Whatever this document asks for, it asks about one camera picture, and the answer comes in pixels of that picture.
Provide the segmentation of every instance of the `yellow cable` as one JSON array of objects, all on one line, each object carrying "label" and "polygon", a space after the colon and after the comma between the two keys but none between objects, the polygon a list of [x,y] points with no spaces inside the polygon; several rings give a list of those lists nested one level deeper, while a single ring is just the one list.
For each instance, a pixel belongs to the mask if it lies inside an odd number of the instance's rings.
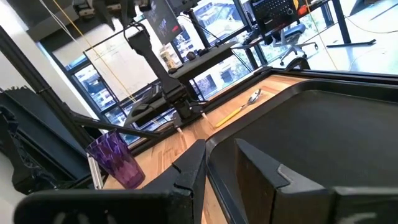
[{"label": "yellow cable", "polygon": [[321,39],[322,45],[323,45],[323,47],[325,48],[326,53],[328,54],[328,56],[329,56],[331,62],[333,63],[333,66],[334,66],[335,69],[337,70],[336,63],[335,63],[335,61],[332,59],[332,57],[331,57],[331,55],[330,55],[330,53],[329,53],[329,51],[328,51],[328,48],[326,47],[326,44],[324,43],[324,41],[323,41],[323,39],[322,39],[322,37],[321,37],[321,33],[319,32],[319,29],[318,29],[317,23],[315,22],[315,19],[313,19],[313,17],[312,17],[310,5],[308,4],[308,0],[305,0],[305,3],[306,3],[306,5],[307,5],[308,13],[310,14],[311,20],[312,20],[313,24],[315,25],[315,28],[316,28],[316,30],[317,30],[317,32],[318,32],[318,35],[319,35],[319,38]]},{"label": "yellow cable", "polygon": [[[80,29],[75,25],[75,23],[69,18],[69,16],[65,13],[65,11],[61,8],[61,6],[57,3],[56,0],[52,0],[54,2],[54,4],[61,10],[62,14],[68,19],[68,21],[70,22],[70,24],[72,24],[72,26],[77,30],[77,32],[81,35],[82,38],[84,38],[84,40],[86,41],[86,43],[90,46],[90,49],[94,50],[94,53],[96,54],[96,56],[105,64],[106,68],[111,72],[111,74],[113,75],[113,77],[115,79],[117,79],[117,81],[119,82],[119,84],[124,88],[124,91],[126,91],[127,93],[127,97],[133,102],[136,103],[137,100],[134,99],[134,97],[132,96],[132,94],[130,94],[129,90],[123,85],[122,81],[115,75],[115,73],[111,70],[111,68],[109,67],[109,65],[104,61],[104,59],[101,57],[101,55],[94,49],[94,47],[90,44],[90,42],[87,40],[87,38],[84,36],[84,34],[80,31]],[[155,124],[160,125],[159,122],[157,122],[155,119],[152,120]]]}]

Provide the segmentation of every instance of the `black tray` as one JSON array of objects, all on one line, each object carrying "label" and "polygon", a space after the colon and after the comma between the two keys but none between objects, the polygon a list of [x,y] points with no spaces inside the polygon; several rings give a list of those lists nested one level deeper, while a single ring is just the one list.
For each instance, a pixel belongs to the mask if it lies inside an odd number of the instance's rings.
[{"label": "black tray", "polygon": [[247,223],[235,176],[243,139],[324,186],[398,186],[398,88],[305,81],[209,138],[208,174],[230,223]]}]

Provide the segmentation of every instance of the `floor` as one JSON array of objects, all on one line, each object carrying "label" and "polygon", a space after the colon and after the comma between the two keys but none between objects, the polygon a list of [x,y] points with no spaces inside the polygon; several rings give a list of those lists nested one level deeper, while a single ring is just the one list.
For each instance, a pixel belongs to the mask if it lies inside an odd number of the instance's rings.
[{"label": "floor", "polygon": [[[349,19],[357,26],[373,32],[389,32],[397,30],[398,0],[379,1],[378,3],[349,17]],[[309,40],[311,42],[315,41],[318,44],[318,50],[315,50],[312,46],[303,48],[308,55],[308,62],[311,69],[345,70],[398,75],[398,32],[391,34],[375,34],[357,28],[347,19],[346,23],[352,42],[365,42],[372,39],[376,39],[377,42],[372,46],[328,49],[328,52],[336,65],[335,68],[325,48],[322,46],[320,39],[321,37],[326,45],[342,44],[343,40],[339,26],[338,24],[335,24],[329,29],[323,31],[320,34],[320,37],[317,35],[313,39]],[[289,57],[285,59],[285,64],[288,64],[287,62],[291,61],[294,57],[294,54],[290,54]],[[273,67],[281,67],[279,62],[279,60],[276,60],[270,65]]]}]

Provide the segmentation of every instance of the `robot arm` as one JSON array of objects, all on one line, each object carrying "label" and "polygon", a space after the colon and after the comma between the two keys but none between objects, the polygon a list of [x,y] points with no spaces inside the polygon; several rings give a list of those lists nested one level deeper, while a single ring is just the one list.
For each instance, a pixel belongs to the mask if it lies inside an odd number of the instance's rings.
[{"label": "robot arm", "polygon": [[139,6],[140,11],[149,11],[150,0],[73,0],[73,8],[79,17],[97,17],[112,30],[115,30],[112,18],[118,18],[123,27],[127,27],[137,16],[136,6]]}]

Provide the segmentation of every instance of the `purple plastic cup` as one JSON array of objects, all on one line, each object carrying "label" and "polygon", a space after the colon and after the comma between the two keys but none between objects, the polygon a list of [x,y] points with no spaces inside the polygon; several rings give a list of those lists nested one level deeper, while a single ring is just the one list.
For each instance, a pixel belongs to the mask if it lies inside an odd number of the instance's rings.
[{"label": "purple plastic cup", "polygon": [[130,155],[127,144],[115,130],[92,142],[86,151],[125,189],[135,189],[145,179],[142,169]]}]

